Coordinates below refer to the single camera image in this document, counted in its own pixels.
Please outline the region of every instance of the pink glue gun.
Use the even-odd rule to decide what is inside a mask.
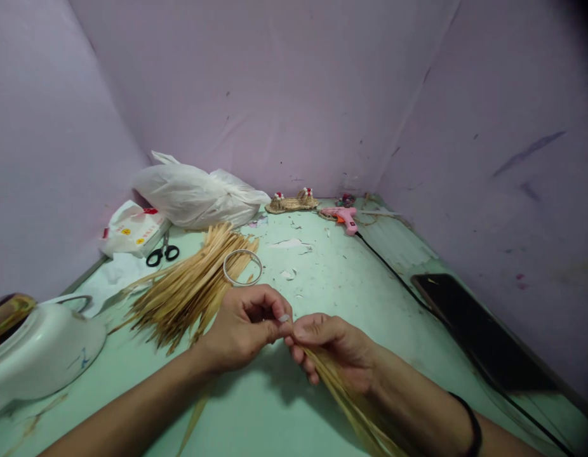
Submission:
[[[353,216],[356,215],[357,210],[355,208],[343,208],[337,206],[335,208],[324,208],[321,210],[324,216],[332,216],[337,218],[337,223],[345,224],[345,233],[349,236],[353,236],[357,232],[357,225],[353,222]]]

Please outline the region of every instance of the right hand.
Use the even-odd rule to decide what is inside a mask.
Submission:
[[[337,316],[309,314],[294,323],[293,335],[284,340],[294,361],[306,372],[309,383],[319,384],[319,375],[300,346],[322,346],[340,365],[349,388],[360,394],[369,392],[375,378],[377,344],[359,328]]]

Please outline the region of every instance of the black phone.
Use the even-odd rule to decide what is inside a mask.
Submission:
[[[451,275],[414,275],[411,282],[431,309],[447,322],[447,328],[457,343],[464,351],[471,352],[504,390],[559,390],[503,325]]]

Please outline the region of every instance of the wrist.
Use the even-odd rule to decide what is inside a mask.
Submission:
[[[201,337],[197,343],[184,352],[185,363],[187,365],[187,376],[191,380],[198,378],[214,378],[222,374],[216,362],[216,357],[212,356],[209,348],[206,347],[204,338]]]
[[[394,392],[394,386],[398,384],[398,378],[401,374],[400,365],[404,362],[400,357],[374,343],[373,364],[372,364],[372,382],[368,395],[375,399],[384,399]]]

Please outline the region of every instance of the straw bundle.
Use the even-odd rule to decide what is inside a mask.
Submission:
[[[364,397],[352,395],[347,391],[338,366],[328,352],[322,348],[304,347],[302,350],[313,360],[319,377],[328,387],[357,437],[371,456],[408,457],[409,453],[417,455],[414,447],[403,435],[397,430],[388,430],[385,427],[375,406],[371,405]],[[398,442],[408,450],[408,453],[398,446],[389,437],[389,434],[395,435]]]
[[[126,298],[137,286],[155,280],[152,287],[131,306],[127,313],[131,317],[110,333],[136,321],[131,330],[152,328],[148,341],[154,340],[158,348],[170,344],[169,355],[186,331],[192,331],[195,322],[200,320],[190,339],[190,345],[195,344],[218,312],[222,297],[232,287],[222,272],[226,256],[237,249],[258,250],[258,239],[251,242],[250,235],[244,237],[231,232],[231,229],[231,223],[210,227],[203,247],[194,256],[123,289],[119,300]],[[251,256],[245,253],[231,257],[227,262],[229,275],[234,279],[239,277],[250,259]]]

